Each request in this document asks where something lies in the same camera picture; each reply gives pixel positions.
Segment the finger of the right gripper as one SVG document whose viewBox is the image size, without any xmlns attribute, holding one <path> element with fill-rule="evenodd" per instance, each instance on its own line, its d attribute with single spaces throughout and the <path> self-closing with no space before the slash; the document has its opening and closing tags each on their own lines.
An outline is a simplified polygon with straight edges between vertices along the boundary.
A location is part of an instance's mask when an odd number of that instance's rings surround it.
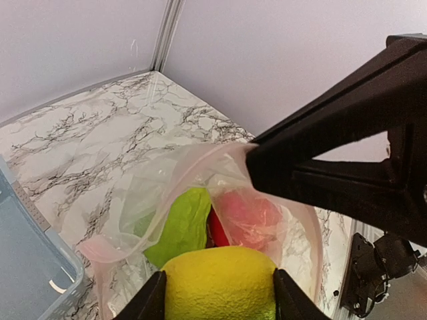
<svg viewBox="0 0 427 320">
<path fill-rule="evenodd" d="M 386 48 L 254 139 L 252 167 L 293 167 L 426 116 L 426 36 L 391 35 Z"/>
<path fill-rule="evenodd" d="M 261 192 L 329 209 L 426 246 L 426 127 L 388 131 L 391 155 L 381 162 L 308 160 L 280 147 L 253 149 L 246 163 Z"/>
</svg>

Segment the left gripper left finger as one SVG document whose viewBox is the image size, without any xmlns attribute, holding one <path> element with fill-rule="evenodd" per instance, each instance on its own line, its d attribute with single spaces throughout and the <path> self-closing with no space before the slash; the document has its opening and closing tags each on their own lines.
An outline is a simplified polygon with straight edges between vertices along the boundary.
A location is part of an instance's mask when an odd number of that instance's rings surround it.
<svg viewBox="0 0 427 320">
<path fill-rule="evenodd" d="M 166 283 L 165 271 L 156 271 L 115 320 L 164 320 Z"/>
</svg>

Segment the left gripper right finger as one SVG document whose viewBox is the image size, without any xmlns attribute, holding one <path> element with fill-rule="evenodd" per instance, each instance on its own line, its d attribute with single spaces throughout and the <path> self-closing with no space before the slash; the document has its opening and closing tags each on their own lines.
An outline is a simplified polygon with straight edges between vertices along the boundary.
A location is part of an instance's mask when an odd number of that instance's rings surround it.
<svg viewBox="0 0 427 320">
<path fill-rule="evenodd" d="M 329 320 L 283 269 L 273 275 L 277 320 Z"/>
</svg>

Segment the light blue plastic basket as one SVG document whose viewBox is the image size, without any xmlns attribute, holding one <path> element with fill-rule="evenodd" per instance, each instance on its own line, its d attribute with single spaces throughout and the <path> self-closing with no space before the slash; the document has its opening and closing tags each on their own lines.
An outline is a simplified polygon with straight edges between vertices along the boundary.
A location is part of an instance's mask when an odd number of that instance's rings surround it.
<svg viewBox="0 0 427 320">
<path fill-rule="evenodd" d="M 83 295 L 81 259 L 1 162 L 1 318 L 63 319 Z"/>
</svg>

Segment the clear zip top bag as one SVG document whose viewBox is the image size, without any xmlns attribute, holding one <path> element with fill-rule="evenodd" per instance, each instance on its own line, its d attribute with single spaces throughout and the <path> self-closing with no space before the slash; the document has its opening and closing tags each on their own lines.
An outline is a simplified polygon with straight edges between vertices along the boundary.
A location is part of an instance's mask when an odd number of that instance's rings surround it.
<svg viewBox="0 0 427 320">
<path fill-rule="evenodd" d="M 94 270 L 102 319 L 112 319 L 148 277 L 180 253 L 212 241 L 217 216 L 226 241 L 267 254 L 313 300 L 320 297 L 323 247 L 309 205 L 256 191 L 250 145 L 186 145 L 125 175 L 98 235 L 78 245 Z"/>
</svg>

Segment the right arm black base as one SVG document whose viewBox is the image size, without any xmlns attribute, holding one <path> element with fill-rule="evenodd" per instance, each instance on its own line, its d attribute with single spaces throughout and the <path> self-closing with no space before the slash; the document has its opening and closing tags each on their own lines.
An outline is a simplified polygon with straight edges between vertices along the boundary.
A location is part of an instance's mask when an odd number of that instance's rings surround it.
<svg viewBox="0 0 427 320">
<path fill-rule="evenodd" d="M 409 241 L 385 233 L 375 242 L 362 234 L 352 237 L 340 307 L 363 319 L 388 293 L 391 280 L 416 270 L 421 253 Z"/>
</svg>

